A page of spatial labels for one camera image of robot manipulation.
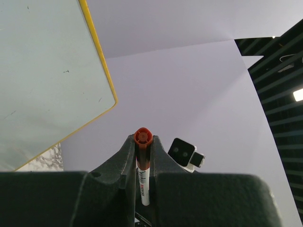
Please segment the yellow framed whiteboard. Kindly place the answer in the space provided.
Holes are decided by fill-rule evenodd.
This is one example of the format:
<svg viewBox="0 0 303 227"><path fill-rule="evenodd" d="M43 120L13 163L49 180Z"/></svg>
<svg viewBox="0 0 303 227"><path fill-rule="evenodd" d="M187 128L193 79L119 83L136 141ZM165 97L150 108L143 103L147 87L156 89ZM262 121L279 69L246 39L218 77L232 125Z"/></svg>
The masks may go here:
<svg viewBox="0 0 303 227"><path fill-rule="evenodd" d="M1 1L1 171L20 169L117 102L86 1Z"/></svg>

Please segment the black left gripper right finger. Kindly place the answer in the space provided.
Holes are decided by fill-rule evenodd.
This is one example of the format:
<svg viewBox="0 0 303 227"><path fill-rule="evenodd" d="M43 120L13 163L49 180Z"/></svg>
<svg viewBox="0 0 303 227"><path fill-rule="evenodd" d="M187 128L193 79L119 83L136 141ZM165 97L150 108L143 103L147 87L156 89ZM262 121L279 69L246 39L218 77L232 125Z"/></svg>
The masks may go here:
<svg viewBox="0 0 303 227"><path fill-rule="evenodd" d="M255 175L189 173L154 136L151 146L154 227L280 227L268 185Z"/></svg>

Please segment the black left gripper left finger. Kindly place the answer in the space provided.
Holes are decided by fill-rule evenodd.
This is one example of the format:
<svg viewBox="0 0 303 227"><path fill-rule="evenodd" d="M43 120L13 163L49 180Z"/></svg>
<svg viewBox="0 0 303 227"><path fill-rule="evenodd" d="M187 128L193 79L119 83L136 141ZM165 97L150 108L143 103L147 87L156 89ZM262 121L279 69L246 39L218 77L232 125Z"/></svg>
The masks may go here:
<svg viewBox="0 0 303 227"><path fill-rule="evenodd" d="M2 172L3 227L132 227L134 137L91 172Z"/></svg>

